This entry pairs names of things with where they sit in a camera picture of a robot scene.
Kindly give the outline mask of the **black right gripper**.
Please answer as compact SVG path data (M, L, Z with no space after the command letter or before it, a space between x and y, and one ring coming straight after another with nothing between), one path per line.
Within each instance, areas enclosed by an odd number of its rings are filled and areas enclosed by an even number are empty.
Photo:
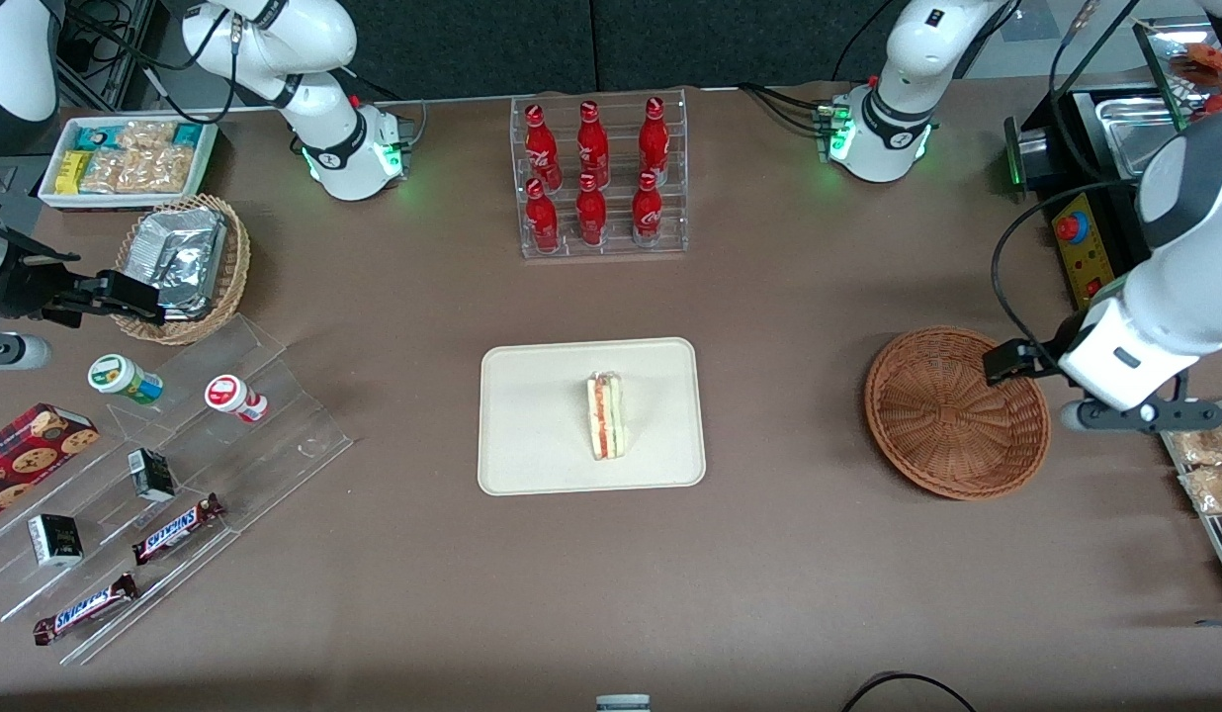
M0 318L44 320L65 329L79 329L86 314L131 318L153 325L165 322L165 310L159 307L159 289L141 283L119 271L79 275L57 271L46 283L56 300L46 303L42 285L33 271L53 263L53 248L0 226ZM142 311L130 304L155 304L153 311Z

